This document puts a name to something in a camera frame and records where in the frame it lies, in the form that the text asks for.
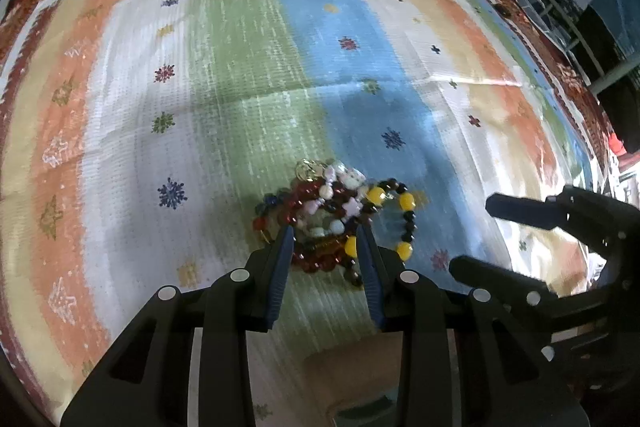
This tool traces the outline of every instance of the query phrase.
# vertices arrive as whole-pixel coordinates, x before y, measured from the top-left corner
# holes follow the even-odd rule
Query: pile of bracelets
[[[362,277],[356,271],[356,229],[359,223],[370,223],[385,201],[396,197],[404,212],[404,230],[396,252],[402,261],[411,257],[415,200],[403,183],[390,178],[372,185],[364,174],[340,161],[324,164],[306,159],[296,165],[296,177],[292,188],[265,194],[255,207],[252,224],[267,244],[273,241],[268,230],[273,217],[280,226],[295,227],[293,266],[315,273],[340,265],[345,268],[344,278],[361,286]]]

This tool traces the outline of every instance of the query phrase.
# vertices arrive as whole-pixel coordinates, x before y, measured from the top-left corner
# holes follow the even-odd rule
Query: star-shaped bead
[[[353,216],[359,216],[360,211],[362,210],[362,203],[360,203],[356,198],[349,198],[349,201],[342,204],[342,207],[346,214],[344,215],[344,219],[349,219]]]

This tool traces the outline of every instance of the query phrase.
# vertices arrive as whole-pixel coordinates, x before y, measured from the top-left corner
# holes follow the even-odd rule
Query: blue snowflake
[[[167,178],[166,185],[158,188],[158,192],[160,192],[159,206],[171,207],[175,210],[179,204],[189,199],[184,195],[183,186],[184,183],[172,182],[171,178]]]
[[[404,140],[400,137],[398,131],[394,131],[391,127],[386,128],[386,133],[382,135],[387,149],[395,149],[397,151],[405,145]]]

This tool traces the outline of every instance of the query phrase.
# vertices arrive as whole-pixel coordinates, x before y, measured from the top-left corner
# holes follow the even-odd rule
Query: yellow bead
[[[400,243],[398,243],[396,251],[400,256],[400,259],[402,259],[402,261],[404,262],[411,257],[411,254],[414,252],[414,247],[411,246],[411,243],[401,241]]]
[[[375,204],[375,206],[382,206],[382,202],[385,200],[386,192],[384,188],[373,187],[367,193],[367,200]]]
[[[355,235],[350,235],[349,237],[347,237],[347,242],[344,244],[344,251],[349,257],[353,257],[354,259],[358,256],[358,252],[356,251]]]
[[[408,210],[413,210],[415,208],[415,198],[411,192],[405,192],[404,194],[400,194],[400,208],[405,212]]]

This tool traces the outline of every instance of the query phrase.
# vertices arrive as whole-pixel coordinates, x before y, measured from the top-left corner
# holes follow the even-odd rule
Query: silver screw
[[[245,270],[244,268],[238,268],[237,270],[233,270],[233,272],[231,272],[231,280],[233,282],[246,281],[247,279],[249,279],[249,275],[249,272],[247,272],[247,270]]]
[[[476,288],[473,292],[473,296],[478,302],[489,302],[491,300],[491,293],[484,288]]]
[[[554,355],[556,354],[556,350],[551,346],[545,346],[540,349],[540,351],[549,362],[554,359]]]
[[[170,301],[175,297],[175,293],[173,286],[164,286],[158,290],[158,298],[161,301]]]
[[[540,294],[536,291],[527,293],[527,304],[529,306],[537,306],[540,304]]]
[[[420,279],[420,276],[412,270],[404,270],[400,274],[400,280],[402,282],[406,282],[407,284],[413,284],[415,282],[418,282],[419,279]]]

